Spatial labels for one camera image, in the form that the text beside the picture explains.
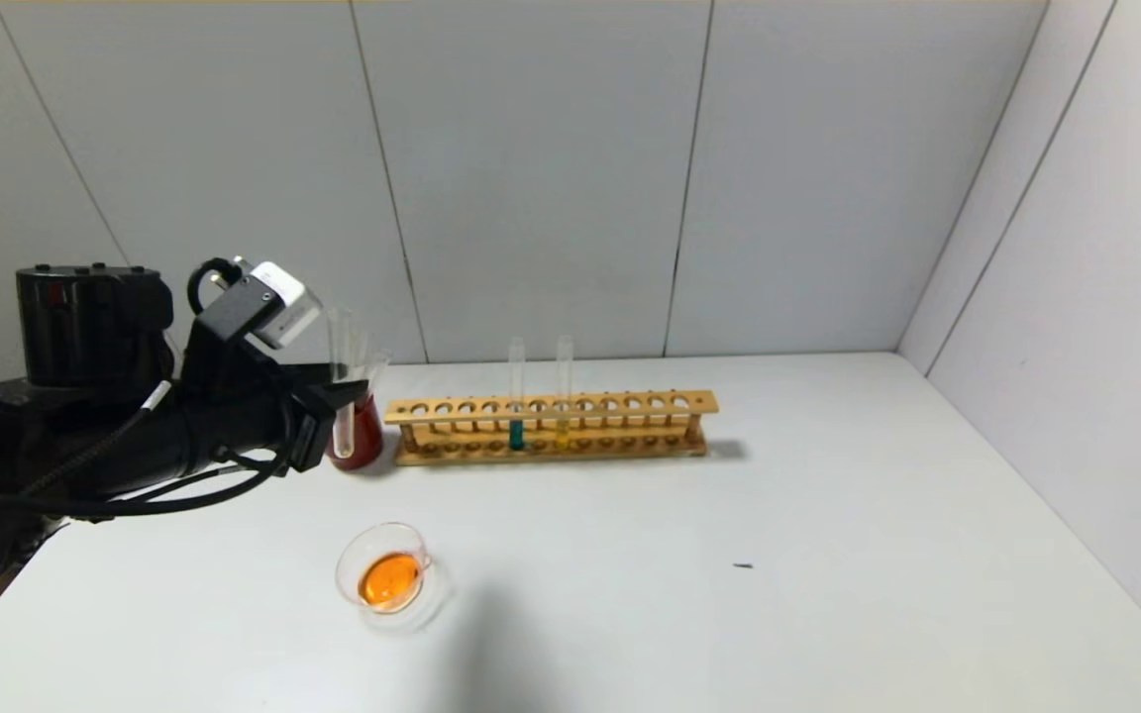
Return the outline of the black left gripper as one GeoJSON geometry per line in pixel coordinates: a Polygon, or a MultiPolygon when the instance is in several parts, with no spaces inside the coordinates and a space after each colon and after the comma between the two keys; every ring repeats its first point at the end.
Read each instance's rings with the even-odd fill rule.
{"type": "Polygon", "coordinates": [[[366,402],[366,379],[334,382],[325,364],[262,362],[213,400],[187,410],[191,472],[222,455],[272,449],[282,457],[277,475],[319,465],[334,430],[337,411],[366,402]]]}

